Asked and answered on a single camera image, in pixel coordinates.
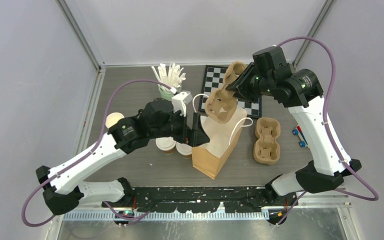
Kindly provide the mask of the lifted pulp cup carrier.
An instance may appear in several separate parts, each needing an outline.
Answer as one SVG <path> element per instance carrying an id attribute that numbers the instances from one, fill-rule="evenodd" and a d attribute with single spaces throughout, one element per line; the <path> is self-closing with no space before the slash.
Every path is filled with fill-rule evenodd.
<path id="1" fill-rule="evenodd" d="M 205 112 L 213 120 L 220 124 L 227 123 L 237 109 L 238 99 L 234 97 L 234 92 L 227 90 L 246 69 L 247 65 L 241 61 L 234 61 L 227 68 L 223 80 L 222 87 L 212 91 L 205 102 Z"/>

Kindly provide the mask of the stack of paper cups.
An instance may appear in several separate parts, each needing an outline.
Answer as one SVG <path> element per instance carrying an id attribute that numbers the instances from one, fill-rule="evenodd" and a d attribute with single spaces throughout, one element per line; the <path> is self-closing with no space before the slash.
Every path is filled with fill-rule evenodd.
<path id="1" fill-rule="evenodd" d="M 109 129 L 125 116 L 120 112 L 110 113 L 105 119 L 105 127 Z"/>

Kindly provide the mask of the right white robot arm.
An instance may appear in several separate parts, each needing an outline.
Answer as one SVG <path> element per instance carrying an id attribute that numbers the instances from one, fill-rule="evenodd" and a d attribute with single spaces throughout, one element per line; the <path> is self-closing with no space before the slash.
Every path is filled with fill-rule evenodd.
<path id="1" fill-rule="evenodd" d="M 265 185 L 267 202 L 279 205 L 287 194 L 301 190 L 312 194 L 335 190 L 344 177 L 351 175 L 344 163 L 354 171 L 362 165 L 347 154 L 333 129 L 329 138 L 328 122 L 323 118 L 325 98 L 317 75 L 305 68 L 293 73 L 279 46 L 259 50 L 252 58 L 227 90 L 247 103 L 254 103 L 260 96 L 273 97 L 301 127 L 312 155 L 304 168 L 281 174 Z"/>

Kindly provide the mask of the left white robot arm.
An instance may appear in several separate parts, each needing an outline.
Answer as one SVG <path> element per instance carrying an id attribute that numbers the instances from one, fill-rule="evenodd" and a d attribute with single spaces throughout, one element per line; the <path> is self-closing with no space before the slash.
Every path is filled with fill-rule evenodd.
<path id="1" fill-rule="evenodd" d="M 173 138 L 191 147 L 210 142 L 198 113 L 193 114 L 193 125 L 189 127 L 181 109 L 157 98 L 136 115 L 118 120 L 94 145 L 67 162 L 53 168 L 39 167 L 36 176 L 43 184 L 46 206 L 56 216 L 88 203 L 109 202 L 128 207 L 135 193 L 126 178 L 108 182 L 85 179 L 109 163 L 146 147 L 150 140 L 160 138 Z"/>

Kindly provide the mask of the stack of pulp cup carriers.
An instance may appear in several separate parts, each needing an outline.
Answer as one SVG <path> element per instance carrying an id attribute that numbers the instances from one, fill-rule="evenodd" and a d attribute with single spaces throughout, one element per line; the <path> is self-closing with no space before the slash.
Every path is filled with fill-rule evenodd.
<path id="1" fill-rule="evenodd" d="M 281 135 L 280 123 L 270 117 L 261 117 L 256 121 L 253 157 L 261 164 L 274 165 L 280 159 L 280 145 L 277 139 Z"/>

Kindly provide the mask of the brown paper bag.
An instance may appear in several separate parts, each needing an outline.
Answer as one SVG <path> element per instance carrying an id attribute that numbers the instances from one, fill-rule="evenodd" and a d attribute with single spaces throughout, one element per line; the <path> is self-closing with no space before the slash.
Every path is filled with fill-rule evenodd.
<path id="1" fill-rule="evenodd" d="M 238 104 L 226 123 L 201 115 L 200 121 L 209 142 L 191 149 L 192 166 L 214 180 L 236 147 L 247 119 L 247 111 Z"/>

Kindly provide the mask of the brown paper cup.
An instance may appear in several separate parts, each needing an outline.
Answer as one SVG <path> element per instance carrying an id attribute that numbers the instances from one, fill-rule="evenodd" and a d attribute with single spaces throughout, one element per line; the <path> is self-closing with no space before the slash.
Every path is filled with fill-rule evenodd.
<path id="1" fill-rule="evenodd" d="M 181 155 L 184 159 L 191 159 L 192 158 L 192 154 L 186 154 L 186 155 Z"/>
<path id="2" fill-rule="evenodd" d="M 170 150 L 161 150 L 161 152 L 164 153 L 165 155 L 170 155 L 175 152 L 175 149 L 173 148 Z"/>

